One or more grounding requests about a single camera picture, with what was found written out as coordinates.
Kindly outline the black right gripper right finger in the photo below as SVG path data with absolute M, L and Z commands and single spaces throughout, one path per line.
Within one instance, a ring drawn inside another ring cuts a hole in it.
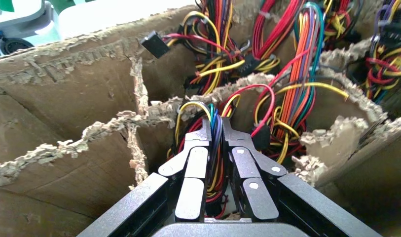
M 237 210 L 252 221 L 276 221 L 279 211 L 275 181 L 287 174 L 276 161 L 256 150 L 249 134 L 236 131 L 223 118 L 224 148 L 229 157 L 229 182 Z

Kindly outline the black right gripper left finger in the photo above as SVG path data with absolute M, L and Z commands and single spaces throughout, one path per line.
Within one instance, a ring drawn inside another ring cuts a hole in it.
M 181 152 L 160 166 L 160 175 L 170 179 L 175 201 L 176 222 L 202 222 L 205 215 L 206 189 L 210 178 L 210 121 L 202 119 L 200 130 L 186 134 Z

